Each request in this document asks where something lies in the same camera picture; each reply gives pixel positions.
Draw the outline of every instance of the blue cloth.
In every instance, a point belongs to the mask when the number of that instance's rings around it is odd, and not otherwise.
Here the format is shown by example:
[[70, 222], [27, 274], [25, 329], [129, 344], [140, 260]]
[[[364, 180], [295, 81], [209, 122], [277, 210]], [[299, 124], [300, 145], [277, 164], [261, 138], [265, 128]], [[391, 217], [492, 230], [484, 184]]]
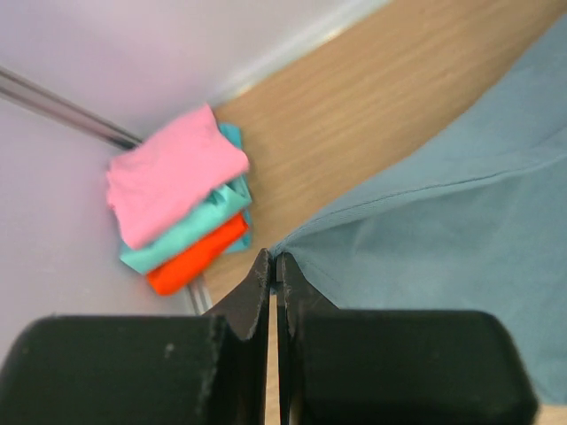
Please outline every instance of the blue cloth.
[[424, 147], [272, 248], [333, 303], [475, 309], [567, 403], [567, 19]]
[[[238, 127], [221, 124], [219, 129], [232, 144], [242, 149]], [[251, 202], [246, 179], [240, 176], [213, 190], [207, 199], [194, 207], [185, 218], [142, 249], [132, 250], [122, 242], [120, 259], [138, 273], [147, 274], [165, 261], [185, 251], [203, 236], [242, 211]], [[235, 251], [247, 247], [250, 244], [250, 234], [244, 235], [236, 244]]]

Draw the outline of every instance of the folded towel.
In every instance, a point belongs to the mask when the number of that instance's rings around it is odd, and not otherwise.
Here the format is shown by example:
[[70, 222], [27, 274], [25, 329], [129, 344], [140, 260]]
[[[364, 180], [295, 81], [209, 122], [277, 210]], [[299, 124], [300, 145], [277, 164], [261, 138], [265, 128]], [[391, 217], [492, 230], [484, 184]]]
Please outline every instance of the folded towel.
[[[240, 129], [230, 124], [220, 125], [221, 133], [236, 147], [242, 147]], [[196, 243], [200, 238], [218, 228], [222, 223], [246, 208], [252, 199], [245, 177], [242, 175], [232, 182], [220, 186], [209, 197], [194, 207], [184, 219], [171, 227], [154, 242], [140, 250], [132, 250], [125, 243], [120, 249], [120, 259], [140, 274], [146, 274], [163, 262]], [[250, 245], [247, 233], [236, 246], [240, 251]]]
[[211, 262], [248, 230], [240, 213], [146, 275], [160, 295], [171, 295], [199, 276]]
[[[240, 133], [240, 128], [233, 126], [231, 124], [221, 124], [219, 126], [222, 135], [224, 135], [227, 139], [230, 140], [232, 144], [234, 144], [238, 149], [242, 149], [242, 135]], [[250, 198], [250, 192], [248, 191], [248, 182], [246, 181], [246, 177], [244, 175], [238, 177], [240, 179], [239, 187], [245, 192], [246, 195]], [[248, 227], [252, 226], [252, 218], [250, 216], [250, 212], [246, 209], [244, 211], [244, 217]], [[227, 250], [224, 252], [226, 254], [230, 254], [231, 252], [238, 252], [244, 251], [250, 248], [252, 243], [252, 230], [248, 230], [244, 236], [234, 242]]]
[[248, 158], [216, 126], [208, 105], [174, 120], [140, 147], [112, 160], [107, 203], [122, 240], [140, 249], [223, 183], [248, 170]]

